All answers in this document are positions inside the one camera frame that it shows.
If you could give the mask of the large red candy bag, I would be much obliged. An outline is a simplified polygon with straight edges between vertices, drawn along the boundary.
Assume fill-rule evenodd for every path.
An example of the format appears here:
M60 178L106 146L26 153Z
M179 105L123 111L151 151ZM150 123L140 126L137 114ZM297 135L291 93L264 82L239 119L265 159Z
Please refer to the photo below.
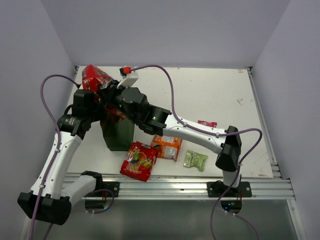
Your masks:
M104 94L113 84L118 84L116 80L95 65L88 65L81 73L82 87L85 90L92 90L96 95L96 100L100 103L103 112L103 121L112 120L117 123L124 120L125 115L115 108L107 106Z

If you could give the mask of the green paper bag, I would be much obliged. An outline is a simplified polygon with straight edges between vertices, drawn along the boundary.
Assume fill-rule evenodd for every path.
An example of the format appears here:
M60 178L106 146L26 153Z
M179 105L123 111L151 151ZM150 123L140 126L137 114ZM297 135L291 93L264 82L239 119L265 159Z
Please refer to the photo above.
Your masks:
M134 138L134 124L123 114L106 111L100 121L102 136L107 148L112 152L126 152Z

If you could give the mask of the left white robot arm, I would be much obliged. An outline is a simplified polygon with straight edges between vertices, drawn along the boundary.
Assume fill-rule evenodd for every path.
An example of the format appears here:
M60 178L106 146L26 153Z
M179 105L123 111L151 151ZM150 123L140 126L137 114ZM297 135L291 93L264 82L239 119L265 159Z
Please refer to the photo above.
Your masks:
M71 160L82 143L92 122L102 112L97 95L89 89L80 89L73 94L71 113L65 113L58 121L58 131L45 165L28 193L19 194L17 203L24 213L38 221L63 225L72 207L89 193L103 193L102 175L84 171L71 185L63 188L63 182Z

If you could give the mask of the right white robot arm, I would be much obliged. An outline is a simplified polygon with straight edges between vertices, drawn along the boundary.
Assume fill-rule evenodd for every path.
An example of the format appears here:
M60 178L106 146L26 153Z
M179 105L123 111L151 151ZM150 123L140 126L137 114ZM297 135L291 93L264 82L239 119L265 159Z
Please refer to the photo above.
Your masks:
M177 137L202 146L215 154L215 165L222 170L223 192L235 196L241 190L239 158L242 141L238 129L218 129L181 118L159 106L148 102L137 87L118 87L113 81L97 94L107 109L115 109L149 135Z

